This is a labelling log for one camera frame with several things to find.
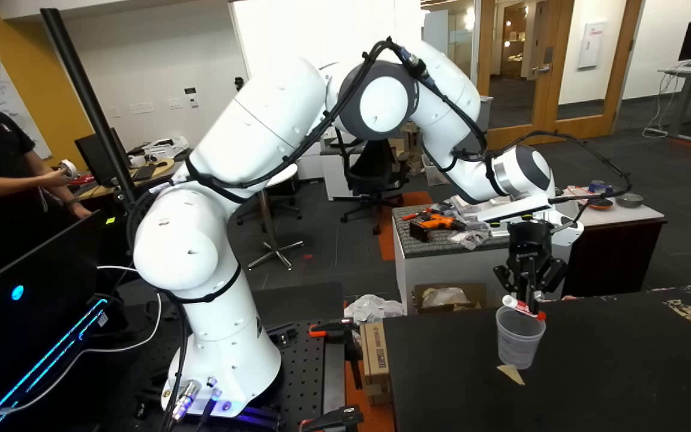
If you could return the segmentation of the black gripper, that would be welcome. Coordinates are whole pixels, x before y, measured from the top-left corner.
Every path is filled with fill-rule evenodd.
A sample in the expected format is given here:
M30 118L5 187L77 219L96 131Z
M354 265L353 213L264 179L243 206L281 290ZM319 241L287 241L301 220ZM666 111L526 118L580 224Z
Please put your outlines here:
M557 299L557 290L566 277L566 265L551 256L551 225L544 220L510 224L506 267L499 265L491 268L491 274L506 296L516 296L512 277L535 277L536 299Z

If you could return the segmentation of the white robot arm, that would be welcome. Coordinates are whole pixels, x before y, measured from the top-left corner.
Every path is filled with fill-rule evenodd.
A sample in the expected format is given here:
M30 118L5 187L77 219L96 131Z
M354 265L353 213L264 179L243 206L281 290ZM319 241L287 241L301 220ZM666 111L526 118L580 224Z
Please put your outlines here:
M139 277L186 320L160 388L173 417L238 417L281 376L283 356L262 323L227 224L291 179L325 131L364 141L419 129L435 169L484 209L487 224L560 225L553 175L526 143L491 153L474 85L425 40L377 40L328 65L286 56L232 97L147 206L135 236Z

